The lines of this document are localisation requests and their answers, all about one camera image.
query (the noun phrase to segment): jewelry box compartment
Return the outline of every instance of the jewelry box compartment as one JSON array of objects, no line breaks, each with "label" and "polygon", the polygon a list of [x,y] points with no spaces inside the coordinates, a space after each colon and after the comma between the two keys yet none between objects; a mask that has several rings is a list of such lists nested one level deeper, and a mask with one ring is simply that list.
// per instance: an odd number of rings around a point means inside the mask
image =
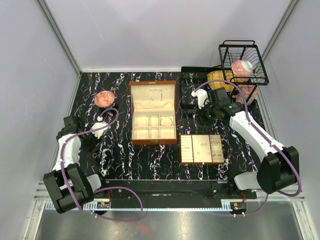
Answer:
[{"label": "jewelry box compartment", "polygon": [[132,139],[176,139],[175,122],[174,111],[134,112]]}]

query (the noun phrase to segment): wooden jewelry box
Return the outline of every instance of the wooden jewelry box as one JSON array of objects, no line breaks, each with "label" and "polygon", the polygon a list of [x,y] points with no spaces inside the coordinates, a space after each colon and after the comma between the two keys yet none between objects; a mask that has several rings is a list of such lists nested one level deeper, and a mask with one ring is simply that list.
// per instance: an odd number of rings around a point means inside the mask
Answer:
[{"label": "wooden jewelry box", "polygon": [[176,81],[132,81],[132,144],[177,144]]}]

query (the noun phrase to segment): robotic arm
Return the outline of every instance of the robotic arm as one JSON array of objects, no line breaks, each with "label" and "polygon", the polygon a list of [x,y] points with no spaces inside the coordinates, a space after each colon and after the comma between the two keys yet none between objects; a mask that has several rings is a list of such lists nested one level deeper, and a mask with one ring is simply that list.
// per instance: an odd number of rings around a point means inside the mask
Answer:
[{"label": "robotic arm", "polygon": [[96,122],[91,128],[91,130],[96,131],[78,135],[78,133],[84,131],[84,126],[80,119],[74,116],[68,116],[63,119],[65,127],[59,131],[56,137],[59,143],[56,163],[52,171],[43,176],[43,182],[48,190],[49,196],[55,209],[60,214],[76,207],[63,179],[61,161],[64,162],[64,171],[68,182],[72,185],[71,188],[74,195],[81,205],[93,201],[95,190],[101,187],[101,181],[97,174],[85,177],[85,174],[78,165],[80,147],[83,150],[92,150],[100,142],[101,136],[110,128],[106,122],[102,121],[101,117],[98,118],[98,120],[101,122]]},{"label": "robotic arm", "polygon": [[191,95],[198,98],[202,118],[226,121],[249,143],[261,161],[259,171],[243,172],[233,178],[229,184],[234,191],[262,189],[272,194],[297,182],[293,170],[276,148],[282,151],[299,174],[298,151],[293,146],[285,147],[271,137],[244,111],[241,103],[231,102],[224,87],[209,91],[209,97],[203,89]]}]

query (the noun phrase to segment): wire basket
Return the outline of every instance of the wire basket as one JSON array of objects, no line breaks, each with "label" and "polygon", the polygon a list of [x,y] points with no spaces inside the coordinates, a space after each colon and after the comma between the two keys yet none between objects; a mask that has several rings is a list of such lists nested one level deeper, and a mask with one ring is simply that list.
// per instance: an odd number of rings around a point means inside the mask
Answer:
[{"label": "wire basket", "polygon": [[[219,55],[221,61],[221,69],[223,77],[227,80],[226,71],[231,71],[233,77],[228,76],[228,80],[236,85],[254,86],[251,94],[248,96],[247,101],[251,98],[258,86],[268,85],[269,79],[262,61],[258,46],[255,45],[254,40],[225,40],[219,45]],[[246,60],[252,64],[252,76],[236,76],[232,71],[232,63],[237,60]],[[230,96],[236,94],[234,88]]]}]

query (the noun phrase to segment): cable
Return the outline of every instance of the cable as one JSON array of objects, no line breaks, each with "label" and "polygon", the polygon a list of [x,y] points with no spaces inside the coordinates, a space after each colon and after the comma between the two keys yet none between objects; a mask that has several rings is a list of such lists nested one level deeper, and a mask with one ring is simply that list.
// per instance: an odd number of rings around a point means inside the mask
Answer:
[{"label": "cable", "polygon": [[241,203],[244,203],[246,201],[246,199],[247,199],[247,194],[243,194],[243,200]]},{"label": "cable", "polygon": [[108,191],[109,203],[111,204],[112,190]]},{"label": "cable", "polygon": [[[230,85],[234,86],[234,87],[238,90],[238,92],[240,93],[240,95],[241,95],[241,97],[242,97],[242,99],[243,99],[245,116],[246,116],[249,124],[251,124],[251,126],[252,126],[269,144],[271,144],[272,141],[250,120],[246,97],[245,97],[244,93],[241,91],[241,89],[240,89],[237,85],[235,85],[234,83],[232,83],[232,82],[230,82],[230,81],[227,81],[227,80],[215,79],[215,80],[206,81],[205,83],[201,84],[200,86],[198,86],[198,87],[194,90],[194,92],[198,91],[198,90],[199,90],[200,88],[202,88],[204,85],[207,85],[207,84],[213,83],[213,82],[224,82],[224,83],[226,83],[226,84],[230,84]],[[294,193],[294,194],[288,194],[288,193],[285,193],[285,192],[280,191],[280,190],[279,190],[278,192],[281,193],[281,194],[283,194],[283,195],[285,195],[285,196],[287,196],[287,197],[296,197],[296,196],[298,196],[298,195],[301,193],[301,191],[302,191],[302,183],[301,183],[301,179],[300,179],[300,176],[299,176],[297,170],[296,170],[295,167],[292,165],[292,163],[291,163],[290,160],[287,158],[287,156],[286,156],[276,145],[272,145],[272,147],[277,150],[277,152],[283,157],[283,159],[284,159],[284,160],[286,161],[286,163],[289,165],[289,167],[291,168],[291,170],[292,170],[292,172],[293,172],[293,174],[294,174],[294,176],[295,176],[295,178],[296,178],[296,180],[297,180],[297,182],[298,182],[298,189],[297,189],[296,193]],[[262,204],[257,210],[255,210],[255,211],[253,211],[253,212],[250,212],[250,213],[247,213],[246,216],[250,216],[250,215],[253,215],[253,214],[256,214],[256,213],[260,212],[260,210],[265,206],[265,204],[266,204],[266,202],[267,202],[267,200],[268,200],[268,197],[269,197],[269,195],[267,194],[266,197],[265,197],[265,200],[264,200],[263,204]]]},{"label": "cable", "polygon": [[[65,153],[65,148],[66,148],[66,145],[67,143],[77,137],[77,136],[81,136],[81,135],[84,135],[84,134],[90,134],[90,133],[93,133],[95,131],[99,131],[99,130],[102,130],[102,129],[105,129],[107,127],[109,127],[110,125],[112,125],[113,123],[115,123],[119,117],[119,111],[116,109],[116,108],[113,108],[113,107],[110,107],[110,108],[107,108],[105,109],[101,114],[100,114],[100,117],[107,111],[110,111],[110,110],[114,110],[116,112],[116,115],[115,115],[115,118],[113,121],[111,121],[110,123],[108,123],[107,125],[105,126],[102,126],[100,128],[97,128],[97,129],[90,129],[88,131],[83,131],[83,132],[79,132],[79,133],[76,133],[72,136],[70,136],[69,138],[67,138],[65,140],[65,143],[62,145],[61,147],[61,153],[60,153],[60,165],[61,165],[61,173],[62,173],[62,178],[64,180],[64,183],[76,205],[76,207],[80,210],[80,211],[83,211],[80,203],[78,202],[76,196],[75,196],[75,193],[73,192],[70,184],[69,184],[69,181],[68,181],[68,178],[66,176],[66,172],[65,172],[65,165],[64,165],[64,153]],[[123,189],[123,190],[127,190],[129,192],[131,192],[136,198],[137,200],[139,201],[139,204],[140,204],[140,214],[138,217],[134,218],[134,219],[128,219],[128,220],[121,220],[121,219],[115,219],[115,218],[110,218],[110,217],[105,217],[105,216],[100,216],[100,215],[95,215],[95,217],[99,217],[99,218],[103,218],[103,219],[107,219],[107,220],[111,220],[111,221],[115,221],[115,222],[134,222],[136,220],[139,220],[141,217],[142,217],[142,214],[143,214],[143,204],[142,204],[142,201],[140,199],[140,197],[131,189],[127,188],[127,187],[123,187],[123,186],[113,186],[113,187],[105,187],[105,188],[102,188],[102,189],[98,189],[95,191],[95,193],[98,193],[98,192],[102,192],[102,191],[105,191],[105,190],[112,190],[112,189]]]},{"label": "cable", "polygon": [[138,196],[138,194],[136,194],[130,188],[127,188],[127,187],[124,187],[124,186],[111,186],[111,187],[105,187],[105,188],[98,189],[94,193],[99,193],[99,192],[102,192],[102,191],[112,190],[112,189],[123,189],[123,190],[127,190],[130,193],[132,193],[136,197],[136,199],[139,201],[139,204],[140,204],[140,214],[139,214],[139,216],[137,216],[136,218],[133,218],[133,219],[128,219],[128,220],[115,219],[115,218],[110,218],[110,217],[100,216],[100,215],[97,215],[97,217],[102,218],[102,219],[106,219],[106,220],[111,220],[111,221],[115,221],[115,222],[124,222],[124,223],[131,223],[131,222],[134,222],[134,221],[137,221],[137,220],[141,219],[142,215],[144,213],[144,207],[143,207],[141,198]]}]

